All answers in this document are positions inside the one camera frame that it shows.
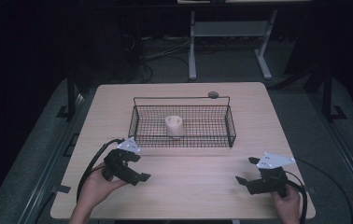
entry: background table top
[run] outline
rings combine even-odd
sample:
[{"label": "background table top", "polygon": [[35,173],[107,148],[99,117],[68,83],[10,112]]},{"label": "background table top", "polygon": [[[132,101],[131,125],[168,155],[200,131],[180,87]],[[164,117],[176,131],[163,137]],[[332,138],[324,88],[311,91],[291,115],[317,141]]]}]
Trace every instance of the background table top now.
[{"label": "background table top", "polygon": [[[54,218],[69,218],[76,204],[78,182],[92,157],[106,142],[127,138],[134,97],[207,96],[216,91],[230,96],[236,129],[233,147],[141,148],[142,157],[129,166],[151,174],[146,183],[125,186],[113,192],[92,212],[92,218],[115,219],[255,219],[276,218],[270,194],[250,195],[235,180],[258,179],[258,168],[248,157],[264,152],[292,157],[267,90],[261,83],[186,83],[106,85],[98,88],[80,133],[62,185],[51,208]],[[219,104],[220,99],[211,103]],[[97,163],[103,161],[109,146]],[[301,177],[296,164],[285,170]],[[309,198],[307,217],[315,209]]]}]

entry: wire mesh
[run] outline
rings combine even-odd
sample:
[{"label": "wire mesh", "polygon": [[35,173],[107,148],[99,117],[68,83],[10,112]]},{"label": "wire mesh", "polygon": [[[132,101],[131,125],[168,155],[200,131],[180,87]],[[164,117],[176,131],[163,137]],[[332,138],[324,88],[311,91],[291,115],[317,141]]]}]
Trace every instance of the wire mesh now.
[{"label": "wire mesh", "polygon": [[[182,118],[183,136],[167,136],[168,116]],[[236,134],[229,105],[135,105],[132,136],[141,147],[232,147]]]}]

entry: wooden tabletop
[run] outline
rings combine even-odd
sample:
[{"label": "wooden tabletop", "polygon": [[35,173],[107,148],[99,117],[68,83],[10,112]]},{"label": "wooden tabletop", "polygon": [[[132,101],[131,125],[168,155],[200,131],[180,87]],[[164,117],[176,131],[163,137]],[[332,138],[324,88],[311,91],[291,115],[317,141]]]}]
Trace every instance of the wooden tabletop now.
[{"label": "wooden tabletop", "polygon": [[[236,131],[233,147],[141,147],[141,160],[129,162],[129,167],[138,173],[151,174],[151,178],[136,186],[117,189],[93,210],[92,218],[277,218],[269,193],[250,195],[247,188],[235,179],[236,175],[247,180],[260,178],[258,168],[249,163],[248,157],[261,158],[264,152],[292,157],[267,90],[261,83],[99,87],[62,182],[71,190],[67,194],[57,194],[51,216],[70,218],[76,204],[78,182],[92,157],[104,143],[127,138],[134,97],[207,96],[210,91],[231,97]],[[97,163],[103,161],[112,148],[116,148],[116,144],[109,146]],[[296,164],[284,169],[302,178]],[[307,217],[314,215],[315,209],[309,198]]]}]

